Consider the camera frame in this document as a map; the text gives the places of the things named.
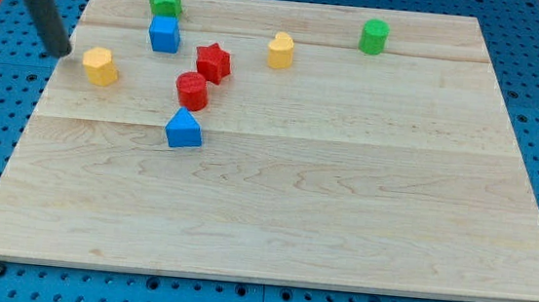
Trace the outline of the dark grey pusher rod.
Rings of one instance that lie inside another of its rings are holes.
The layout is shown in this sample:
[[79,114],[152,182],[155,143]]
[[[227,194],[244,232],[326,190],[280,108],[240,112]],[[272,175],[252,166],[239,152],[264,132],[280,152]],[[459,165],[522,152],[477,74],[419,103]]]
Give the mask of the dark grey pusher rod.
[[24,0],[24,4],[48,55],[68,56],[72,47],[55,0]]

